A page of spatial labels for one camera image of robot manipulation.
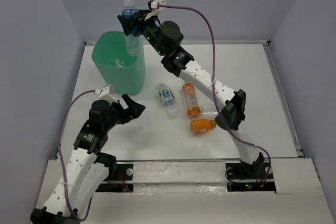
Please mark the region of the white green label bottle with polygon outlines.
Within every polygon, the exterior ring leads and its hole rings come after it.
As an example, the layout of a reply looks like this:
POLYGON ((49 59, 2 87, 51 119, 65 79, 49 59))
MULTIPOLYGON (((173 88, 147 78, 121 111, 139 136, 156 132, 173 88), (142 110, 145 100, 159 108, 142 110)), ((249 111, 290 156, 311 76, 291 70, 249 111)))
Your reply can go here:
POLYGON ((176 118, 179 115, 180 110, 171 88, 165 83, 160 82, 158 85, 158 91, 161 103, 167 117, 169 119, 176 118))

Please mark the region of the clear bottle blue-white cap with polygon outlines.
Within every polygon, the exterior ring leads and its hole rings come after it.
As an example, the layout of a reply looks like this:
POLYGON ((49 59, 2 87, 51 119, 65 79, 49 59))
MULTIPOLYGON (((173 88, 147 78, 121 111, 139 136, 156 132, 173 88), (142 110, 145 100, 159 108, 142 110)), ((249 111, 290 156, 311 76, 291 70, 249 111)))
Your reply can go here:
POLYGON ((114 66, 116 68, 128 68, 132 65, 133 60, 128 57, 117 57, 114 60, 114 66))

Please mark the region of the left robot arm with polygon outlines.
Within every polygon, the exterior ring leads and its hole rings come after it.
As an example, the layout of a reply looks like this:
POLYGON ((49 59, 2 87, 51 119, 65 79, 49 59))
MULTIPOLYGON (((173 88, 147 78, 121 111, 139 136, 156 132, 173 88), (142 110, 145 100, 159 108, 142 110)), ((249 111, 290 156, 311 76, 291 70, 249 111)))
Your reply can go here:
POLYGON ((32 223, 82 223, 87 219, 95 191, 117 172, 116 157, 102 152, 108 132, 118 124, 137 119, 145 110, 127 94, 122 98, 127 108, 108 93, 92 103, 69 162, 65 163, 59 153, 62 176, 43 206, 31 213, 32 223))

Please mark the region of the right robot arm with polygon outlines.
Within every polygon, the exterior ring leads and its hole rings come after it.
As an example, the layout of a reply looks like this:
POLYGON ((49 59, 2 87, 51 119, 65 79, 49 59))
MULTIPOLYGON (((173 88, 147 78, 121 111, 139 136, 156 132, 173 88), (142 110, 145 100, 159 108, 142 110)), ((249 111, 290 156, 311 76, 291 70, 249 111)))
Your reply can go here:
POLYGON ((191 83, 211 99, 218 115, 216 124, 227 131, 239 153, 241 175, 253 178, 261 173, 265 158, 256 145, 244 137, 239 126, 245 120, 246 93, 236 91, 217 81, 187 52, 181 42, 184 38, 177 23, 159 23, 149 10, 140 10, 130 16, 118 15, 126 36, 143 36, 153 49, 162 56, 163 67, 176 77, 191 83))

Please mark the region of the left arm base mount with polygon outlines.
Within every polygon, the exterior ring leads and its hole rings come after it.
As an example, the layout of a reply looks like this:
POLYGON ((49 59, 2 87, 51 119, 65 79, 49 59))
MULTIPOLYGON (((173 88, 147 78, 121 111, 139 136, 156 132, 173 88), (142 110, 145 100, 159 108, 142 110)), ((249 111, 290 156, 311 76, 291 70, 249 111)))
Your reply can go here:
POLYGON ((117 163, 116 172, 109 175, 96 189, 96 193, 132 193, 134 165, 117 163))

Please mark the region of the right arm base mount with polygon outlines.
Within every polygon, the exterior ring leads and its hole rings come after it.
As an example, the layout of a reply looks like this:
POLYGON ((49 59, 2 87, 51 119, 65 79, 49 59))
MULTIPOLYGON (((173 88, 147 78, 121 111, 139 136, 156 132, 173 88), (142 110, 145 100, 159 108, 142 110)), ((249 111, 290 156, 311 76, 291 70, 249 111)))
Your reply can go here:
POLYGON ((252 175, 247 175, 240 168, 242 163, 226 163, 225 177, 227 180, 226 189, 228 192, 248 192, 248 191, 272 191, 276 192, 276 185, 272 170, 270 169, 267 179, 264 176, 269 168, 269 163, 262 164, 261 171, 252 175))

